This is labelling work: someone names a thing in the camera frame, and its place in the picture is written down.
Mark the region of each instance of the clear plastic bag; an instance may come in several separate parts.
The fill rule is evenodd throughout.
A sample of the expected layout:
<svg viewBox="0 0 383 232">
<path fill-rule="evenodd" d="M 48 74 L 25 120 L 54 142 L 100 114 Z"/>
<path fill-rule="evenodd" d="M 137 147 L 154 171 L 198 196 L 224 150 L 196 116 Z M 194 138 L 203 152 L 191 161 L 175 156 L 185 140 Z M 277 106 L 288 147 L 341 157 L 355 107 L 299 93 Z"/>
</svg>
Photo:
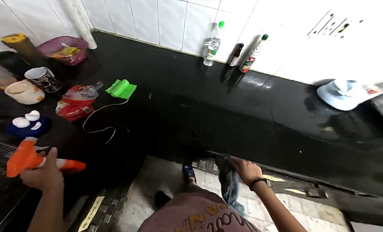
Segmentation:
<svg viewBox="0 0 383 232">
<path fill-rule="evenodd" d="M 73 86 L 57 103 L 55 113 L 70 122 L 86 117 L 94 111 L 91 103 L 99 96 L 97 90 L 102 86 L 101 81 L 95 85 Z"/>
</svg>

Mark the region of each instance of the white mug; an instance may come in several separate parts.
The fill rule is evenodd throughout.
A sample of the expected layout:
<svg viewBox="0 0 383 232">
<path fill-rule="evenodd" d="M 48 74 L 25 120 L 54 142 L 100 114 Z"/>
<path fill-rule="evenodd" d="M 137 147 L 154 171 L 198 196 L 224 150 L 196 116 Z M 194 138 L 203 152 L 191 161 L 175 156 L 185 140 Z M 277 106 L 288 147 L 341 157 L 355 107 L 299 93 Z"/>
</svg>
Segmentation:
<svg viewBox="0 0 383 232">
<path fill-rule="evenodd" d="M 4 92 L 17 102 L 25 105 L 39 103 L 45 97 L 44 91 L 28 81 L 15 82 L 9 85 Z"/>
</svg>

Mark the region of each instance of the black bracelet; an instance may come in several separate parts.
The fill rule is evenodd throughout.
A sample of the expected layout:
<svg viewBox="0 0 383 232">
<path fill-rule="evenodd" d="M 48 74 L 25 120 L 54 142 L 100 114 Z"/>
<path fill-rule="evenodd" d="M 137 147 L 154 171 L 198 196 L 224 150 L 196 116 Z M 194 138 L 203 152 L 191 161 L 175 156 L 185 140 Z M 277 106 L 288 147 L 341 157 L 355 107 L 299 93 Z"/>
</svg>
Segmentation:
<svg viewBox="0 0 383 232">
<path fill-rule="evenodd" d="M 253 186 L 257 183 L 257 182 L 259 182 L 259 181 L 263 181 L 263 182 L 265 182 L 266 184 L 267 184 L 267 179 L 265 179 L 265 178 L 259 178 L 259 179 L 257 179 L 257 180 L 254 180 L 250 185 L 249 185 L 249 189 L 251 190 L 251 191 L 253 191 Z"/>
</svg>

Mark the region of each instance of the human arm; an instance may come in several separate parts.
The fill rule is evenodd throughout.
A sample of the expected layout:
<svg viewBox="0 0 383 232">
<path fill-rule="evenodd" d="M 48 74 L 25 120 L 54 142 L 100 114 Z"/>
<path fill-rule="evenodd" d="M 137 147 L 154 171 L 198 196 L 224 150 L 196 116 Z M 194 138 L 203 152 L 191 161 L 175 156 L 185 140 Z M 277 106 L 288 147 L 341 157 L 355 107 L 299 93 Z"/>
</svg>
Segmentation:
<svg viewBox="0 0 383 232">
<path fill-rule="evenodd" d="M 48 153 L 44 167 L 20 173 L 23 183 L 41 190 L 42 196 L 27 232 L 60 232 L 63 228 L 64 179 L 56 166 L 57 148 Z"/>
<path fill-rule="evenodd" d="M 251 161 L 240 159 L 232 160 L 231 163 L 235 167 L 243 183 L 247 186 L 250 186 L 255 180 L 263 178 L 261 168 Z M 286 209 L 276 197 L 273 190 L 271 190 L 265 182 L 256 182 L 253 185 L 252 190 L 267 208 L 267 211 L 279 232 L 306 232 L 306 229 Z"/>
</svg>

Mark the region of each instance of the bottle label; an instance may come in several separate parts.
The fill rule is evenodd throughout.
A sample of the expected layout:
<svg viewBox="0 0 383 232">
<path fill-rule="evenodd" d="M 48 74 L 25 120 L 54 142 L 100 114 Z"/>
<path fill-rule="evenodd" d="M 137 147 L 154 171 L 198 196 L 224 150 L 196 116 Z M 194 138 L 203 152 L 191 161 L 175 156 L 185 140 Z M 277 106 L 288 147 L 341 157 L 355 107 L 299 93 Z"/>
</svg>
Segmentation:
<svg viewBox="0 0 383 232">
<path fill-rule="evenodd" d="M 253 62 L 255 62 L 255 57 L 249 57 L 243 64 L 240 66 L 240 71 L 246 73 L 249 71 L 250 66 L 252 66 Z"/>
<path fill-rule="evenodd" d="M 213 50 L 208 49 L 207 52 L 206 52 L 205 58 L 206 58 L 207 60 L 214 60 L 214 59 L 215 59 L 216 52 L 217 52 L 217 51 L 213 51 Z"/>
<path fill-rule="evenodd" d="M 231 61 L 230 61 L 230 66 L 236 66 L 237 65 L 237 60 L 239 60 L 238 56 L 234 56 Z"/>
</svg>

